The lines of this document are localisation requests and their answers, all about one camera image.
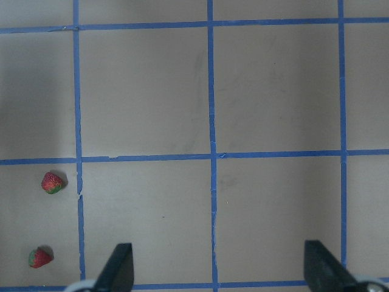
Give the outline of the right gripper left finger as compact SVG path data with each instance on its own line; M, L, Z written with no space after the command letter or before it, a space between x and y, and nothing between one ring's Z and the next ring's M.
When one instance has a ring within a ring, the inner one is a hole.
M113 250L93 291L132 291L134 285L133 247L131 243L120 243Z

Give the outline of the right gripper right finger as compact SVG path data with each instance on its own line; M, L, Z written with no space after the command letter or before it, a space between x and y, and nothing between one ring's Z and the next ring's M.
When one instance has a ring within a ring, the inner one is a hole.
M310 291L356 291L357 280L319 240L306 240L303 275Z

